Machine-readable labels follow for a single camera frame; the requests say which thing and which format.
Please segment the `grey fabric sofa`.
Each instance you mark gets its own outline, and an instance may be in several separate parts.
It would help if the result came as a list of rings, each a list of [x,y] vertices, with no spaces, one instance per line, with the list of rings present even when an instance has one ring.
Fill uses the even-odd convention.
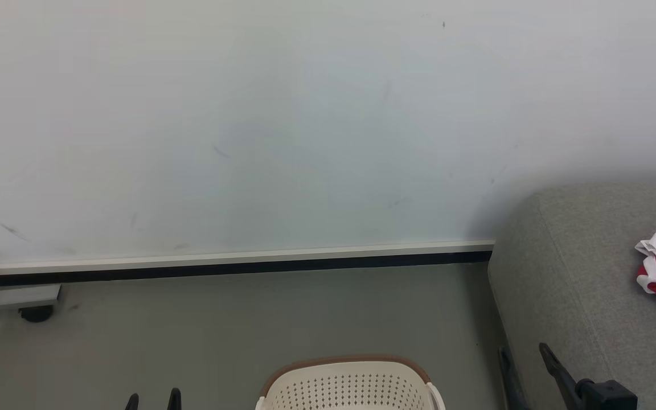
[[[656,231],[656,182],[540,190],[495,241],[489,281],[533,410],[567,410],[546,343],[574,379],[614,379],[656,410],[656,295],[636,282],[635,249]]]

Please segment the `cream perforated laundry basket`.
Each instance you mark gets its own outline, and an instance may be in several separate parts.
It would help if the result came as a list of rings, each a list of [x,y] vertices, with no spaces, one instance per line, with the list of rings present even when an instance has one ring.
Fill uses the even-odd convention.
[[[328,356],[266,380],[255,410],[447,410],[429,374],[396,355]]]

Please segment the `white and black baseboard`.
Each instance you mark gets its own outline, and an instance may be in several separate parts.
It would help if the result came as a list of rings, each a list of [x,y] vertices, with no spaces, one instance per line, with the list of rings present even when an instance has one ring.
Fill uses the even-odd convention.
[[[493,240],[262,252],[0,263],[0,286],[305,272],[343,268],[419,267],[489,260]]]

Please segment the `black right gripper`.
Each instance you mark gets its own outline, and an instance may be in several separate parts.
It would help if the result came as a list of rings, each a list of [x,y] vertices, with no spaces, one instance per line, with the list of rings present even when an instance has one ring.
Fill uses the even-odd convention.
[[[576,383],[549,345],[539,343],[539,352],[567,410],[637,410],[638,396],[616,380],[596,383],[583,379]],[[499,348],[498,358],[507,410],[529,410],[507,347]]]

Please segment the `black caster wheel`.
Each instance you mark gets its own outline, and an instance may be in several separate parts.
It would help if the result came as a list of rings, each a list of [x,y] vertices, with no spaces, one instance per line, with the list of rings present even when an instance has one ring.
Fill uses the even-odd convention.
[[[46,322],[54,314],[54,306],[31,306],[18,309],[21,319],[31,323]]]

